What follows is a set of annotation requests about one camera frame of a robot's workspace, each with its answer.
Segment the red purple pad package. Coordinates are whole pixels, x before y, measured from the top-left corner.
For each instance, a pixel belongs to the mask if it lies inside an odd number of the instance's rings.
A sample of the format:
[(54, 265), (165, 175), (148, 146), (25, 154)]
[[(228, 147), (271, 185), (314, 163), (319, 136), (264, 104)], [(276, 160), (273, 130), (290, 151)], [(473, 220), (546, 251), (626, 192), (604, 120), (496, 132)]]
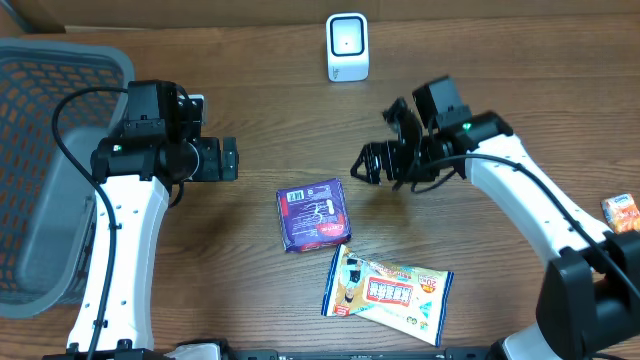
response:
[(352, 230), (339, 178), (276, 191), (284, 250), (301, 253), (350, 241)]

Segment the yellow snack bag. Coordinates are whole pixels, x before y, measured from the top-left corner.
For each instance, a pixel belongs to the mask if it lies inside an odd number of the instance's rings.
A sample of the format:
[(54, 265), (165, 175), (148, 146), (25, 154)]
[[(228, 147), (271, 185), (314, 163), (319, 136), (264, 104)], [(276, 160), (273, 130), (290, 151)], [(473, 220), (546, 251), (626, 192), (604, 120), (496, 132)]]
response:
[(321, 314), (356, 315), (438, 347), (453, 282), (450, 271), (367, 260), (340, 245), (329, 268)]

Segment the small orange tissue pack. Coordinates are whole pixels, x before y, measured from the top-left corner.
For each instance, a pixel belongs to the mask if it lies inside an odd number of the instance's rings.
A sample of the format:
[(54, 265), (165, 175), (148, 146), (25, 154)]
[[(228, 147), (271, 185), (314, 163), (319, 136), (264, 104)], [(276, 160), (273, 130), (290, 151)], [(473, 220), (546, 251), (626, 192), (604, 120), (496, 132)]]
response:
[(620, 194), (601, 202), (604, 217), (617, 233), (639, 230), (639, 209), (631, 194)]

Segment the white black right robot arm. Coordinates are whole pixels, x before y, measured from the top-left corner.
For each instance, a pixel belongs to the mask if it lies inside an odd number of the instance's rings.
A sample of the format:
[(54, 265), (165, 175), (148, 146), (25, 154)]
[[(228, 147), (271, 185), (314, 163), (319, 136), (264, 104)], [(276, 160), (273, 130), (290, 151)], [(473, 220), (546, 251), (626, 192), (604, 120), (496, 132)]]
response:
[(613, 232), (542, 171), (497, 113), (473, 114), (454, 80), (415, 89), (382, 116), (394, 140), (363, 146), (352, 177), (431, 191), (454, 175), (484, 192), (545, 268), (533, 325), (495, 342), (489, 359), (607, 358), (639, 334), (639, 234)]

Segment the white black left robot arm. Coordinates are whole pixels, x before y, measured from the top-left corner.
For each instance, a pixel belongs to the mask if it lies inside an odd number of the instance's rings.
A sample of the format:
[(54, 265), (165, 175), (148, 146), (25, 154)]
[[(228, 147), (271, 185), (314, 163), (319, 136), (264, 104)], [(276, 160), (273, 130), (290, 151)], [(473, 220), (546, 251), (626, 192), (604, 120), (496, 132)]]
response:
[(82, 307), (64, 359), (158, 359), (151, 326), (156, 246), (166, 211), (189, 182), (238, 177), (233, 137), (204, 137), (206, 101), (162, 80), (131, 81), (128, 111), (84, 167), (64, 144), (59, 117), (87, 89), (64, 97), (51, 117), (62, 154), (94, 189), (96, 225)]

